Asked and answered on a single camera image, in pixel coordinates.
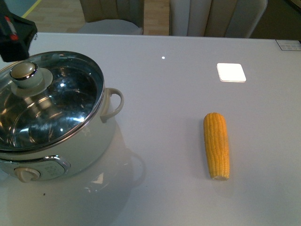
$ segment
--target lid knob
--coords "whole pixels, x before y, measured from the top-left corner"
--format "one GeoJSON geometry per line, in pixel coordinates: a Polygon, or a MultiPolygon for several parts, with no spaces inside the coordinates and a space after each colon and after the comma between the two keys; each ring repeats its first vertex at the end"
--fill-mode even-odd
{"type": "Polygon", "coordinates": [[[30,89],[38,86],[43,76],[39,67],[32,62],[22,62],[10,70],[11,80],[20,88],[30,89]]]}

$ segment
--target black object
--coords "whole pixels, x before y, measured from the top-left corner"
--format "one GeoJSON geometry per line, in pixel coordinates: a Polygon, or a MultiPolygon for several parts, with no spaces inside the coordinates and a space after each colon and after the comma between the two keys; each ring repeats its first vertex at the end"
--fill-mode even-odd
{"type": "Polygon", "coordinates": [[[11,13],[0,0],[0,55],[5,62],[29,57],[30,43],[38,32],[34,22],[11,13]]]}

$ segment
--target pot handle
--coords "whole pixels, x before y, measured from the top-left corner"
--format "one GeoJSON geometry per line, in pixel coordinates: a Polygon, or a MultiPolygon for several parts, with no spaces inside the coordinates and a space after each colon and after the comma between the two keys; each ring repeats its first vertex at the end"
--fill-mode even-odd
{"type": "Polygon", "coordinates": [[[105,88],[104,99],[106,101],[105,101],[105,106],[102,112],[100,113],[100,119],[103,123],[106,123],[108,119],[112,118],[113,116],[115,116],[121,111],[124,104],[124,97],[123,94],[118,89],[105,88]],[[108,113],[108,109],[110,106],[110,97],[112,96],[112,94],[117,94],[120,97],[120,104],[115,110],[108,113]]]}

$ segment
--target glass lid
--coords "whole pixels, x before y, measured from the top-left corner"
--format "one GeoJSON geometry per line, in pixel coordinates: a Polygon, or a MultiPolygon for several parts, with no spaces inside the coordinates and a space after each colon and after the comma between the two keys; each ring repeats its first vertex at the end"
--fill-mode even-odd
{"type": "Polygon", "coordinates": [[[99,66],[74,52],[47,52],[0,71],[0,152],[35,152],[71,137],[103,99],[99,66]]]}

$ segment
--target white square coaster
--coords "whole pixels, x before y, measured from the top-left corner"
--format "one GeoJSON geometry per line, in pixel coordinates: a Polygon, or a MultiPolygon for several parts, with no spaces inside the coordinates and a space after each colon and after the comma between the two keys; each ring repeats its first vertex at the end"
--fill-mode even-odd
{"type": "Polygon", "coordinates": [[[221,81],[245,82],[246,76],[240,64],[218,63],[217,71],[221,81]]]}

